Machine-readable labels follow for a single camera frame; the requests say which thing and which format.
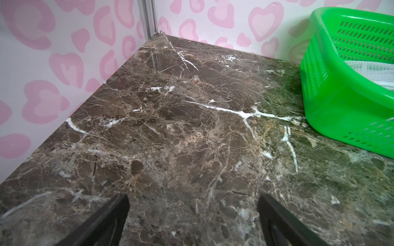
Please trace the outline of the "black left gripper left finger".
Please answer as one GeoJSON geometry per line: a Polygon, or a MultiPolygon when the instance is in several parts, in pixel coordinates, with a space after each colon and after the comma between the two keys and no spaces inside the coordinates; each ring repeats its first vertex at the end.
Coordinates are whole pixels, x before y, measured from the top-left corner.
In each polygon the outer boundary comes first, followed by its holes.
{"type": "Polygon", "coordinates": [[[117,194],[56,245],[118,246],[129,210],[127,194],[117,194]]]}

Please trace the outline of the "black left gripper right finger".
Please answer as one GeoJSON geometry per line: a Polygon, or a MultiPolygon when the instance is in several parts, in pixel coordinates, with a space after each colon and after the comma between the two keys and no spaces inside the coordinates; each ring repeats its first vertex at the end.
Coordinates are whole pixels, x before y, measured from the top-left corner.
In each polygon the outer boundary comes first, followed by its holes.
{"type": "Polygon", "coordinates": [[[324,240],[269,194],[260,195],[258,213],[264,239],[268,246],[327,245],[324,240]]]}

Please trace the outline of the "white mesh bag in basket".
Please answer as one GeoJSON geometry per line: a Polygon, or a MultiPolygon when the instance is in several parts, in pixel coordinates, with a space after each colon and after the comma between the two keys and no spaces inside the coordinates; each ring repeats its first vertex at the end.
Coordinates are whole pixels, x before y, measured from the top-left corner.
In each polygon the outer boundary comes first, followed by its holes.
{"type": "Polygon", "coordinates": [[[371,82],[394,91],[394,65],[375,61],[345,61],[355,72],[371,82]]]}

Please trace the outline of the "green plastic basket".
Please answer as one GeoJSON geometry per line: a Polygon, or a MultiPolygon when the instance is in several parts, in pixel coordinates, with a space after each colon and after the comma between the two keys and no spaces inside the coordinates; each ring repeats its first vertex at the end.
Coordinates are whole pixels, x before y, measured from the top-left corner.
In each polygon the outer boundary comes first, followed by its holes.
{"type": "Polygon", "coordinates": [[[300,63],[307,121],[324,136],[393,157],[394,93],[349,66],[393,64],[393,16],[323,7],[312,12],[310,24],[313,35],[300,63]]]}

